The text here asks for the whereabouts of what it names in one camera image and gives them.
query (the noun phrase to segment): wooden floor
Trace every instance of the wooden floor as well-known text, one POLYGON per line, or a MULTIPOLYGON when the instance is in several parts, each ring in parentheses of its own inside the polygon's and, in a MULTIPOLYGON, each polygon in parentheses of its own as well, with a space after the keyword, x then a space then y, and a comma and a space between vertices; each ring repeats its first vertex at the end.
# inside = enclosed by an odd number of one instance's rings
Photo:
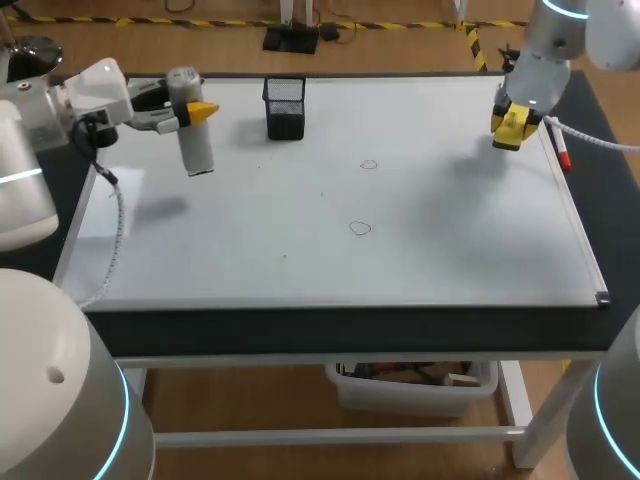
MULTIPOLYGON (((172 0, 174 8, 180 2, 172 0)), ((450 0, 333 0, 362 21, 452 20, 450 0)), ((532 0, 469 0, 469 20, 526 20, 532 0)), ((326 4, 316 0, 323 20, 326 4)), ((165 16, 162 0, 24 0, 32 14, 60 16, 165 16)), ((211 20, 279 18, 277 0, 198 0, 188 18, 211 20)), ((348 45, 321 43, 315 56, 263 52, 261 29, 188 29, 174 26, 16 26, 17 35, 54 37, 65 48, 61 70, 74 73, 112 56, 126 72, 166 72, 193 65, 201 72, 425 72, 472 71, 464 35, 451 30, 360 31, 348 45)), ((522 43, 521 29, 480 32, 490 69, 498 47, 522 43)), ((640 143, 634 119, 640 111, 640 76, 600 72, 579 60, 618 139, 640 143)), ((628 158, 636 174, 640 159, 628 158)), ((534 408, 560 375, 558 362, 525 362, 534 408)), ((349 413, 341 410, 320 367, 231 368, 156 371, 145 404, 157 431, 206 429, 322 428, 432 424, 424 419, 349 413)), ((477 405, 465 425, 500 419, 497 403, 477 405)), ((533 472, 517 472, 502 445, 296 447, 162 451, 156 480, 241 479, 515 479, 567 478, 559 447, 533 472)))

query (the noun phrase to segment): whiteboard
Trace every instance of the whiteboard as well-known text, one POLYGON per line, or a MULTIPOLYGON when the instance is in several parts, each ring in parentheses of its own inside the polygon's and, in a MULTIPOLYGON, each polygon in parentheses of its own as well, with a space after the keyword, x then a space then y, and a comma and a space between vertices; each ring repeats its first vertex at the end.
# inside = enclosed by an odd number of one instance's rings
MULTIPOLYGON (((105 152, 127 221, 93 308, 596 306, 606 286, 546 129, 491 146, 499 82, 309 79, 304 139, 273 142, 262 80, 207 80, 214 173, 187 177, 176 134, 123 127, 105 152)), ((69 240, 75 299, 106 272, 111 193, 96 181, 69 240)))

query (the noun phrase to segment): mesh basket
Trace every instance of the mesh basket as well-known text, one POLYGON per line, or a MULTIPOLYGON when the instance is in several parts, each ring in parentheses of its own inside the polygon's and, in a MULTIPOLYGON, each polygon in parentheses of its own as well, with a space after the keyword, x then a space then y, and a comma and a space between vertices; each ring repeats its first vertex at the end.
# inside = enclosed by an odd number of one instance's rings
POLYGON ((267 131, 271 140, 302 140, 304 137, 304 93, 302 77, 265 78, 262 99, 267 109, 267 131))

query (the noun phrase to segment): white plastic bin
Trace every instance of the white plastic bin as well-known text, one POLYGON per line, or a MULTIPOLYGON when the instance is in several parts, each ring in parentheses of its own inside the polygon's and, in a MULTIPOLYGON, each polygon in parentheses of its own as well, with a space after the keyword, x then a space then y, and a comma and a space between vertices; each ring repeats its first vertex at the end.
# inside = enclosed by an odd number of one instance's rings
POLYGON ((497 362, 474 362, 469 375, 478 377, 479 387, 445 387, 384 382, 345 377, 336 365, 326 366, 327 377, 338 388, 343 408, 373 412, 461 417, 477 400, 490 397, 498 387, 497 362))

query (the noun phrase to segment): yellow and black tape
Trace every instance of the yellow and black tape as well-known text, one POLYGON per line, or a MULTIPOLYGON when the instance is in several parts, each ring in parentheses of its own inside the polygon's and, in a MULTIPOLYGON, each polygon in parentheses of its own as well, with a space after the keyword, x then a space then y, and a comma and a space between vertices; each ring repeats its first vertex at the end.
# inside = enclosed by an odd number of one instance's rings
POLYGON ((471 54, 473 55, 473 62, 478 72, 488 72, 487 60, 480 48, 480 41, 478 39, 478 28, 469 25, 465 26, 465 33, 467 34, 467 42, 469 48, 471 48, 471 54))
POLYGON ((145 25, 180 25, 187 27, 268 27, 276 22, 263 20, 179 20, 170 18, 143 17, 8 17, 10 22, 16 23, 112 23, 118 27, 130 24, 145 25))
MULTIPOLYGON (((146 25, 179 25, 187 27, 257 27, 264 28, 277 22, 265 20, 180 20, 172 18, 146 18, 146 17, 48 17, 48 16, 10 16, 10 22, 16 23, 112 23, 117 26, 131 24, 146 25)), ((323 22, 324 25, 335 25, 342 29, 353 29, 353 22, 323 22)), ((409 30, 421 28, 455 28, 457 24, 450 22, 357 22, 359 30, 409 30)), ((514 28, 526 26, 526 22, 474 22, 465 23, 465 27, 502 27, 514 28)))

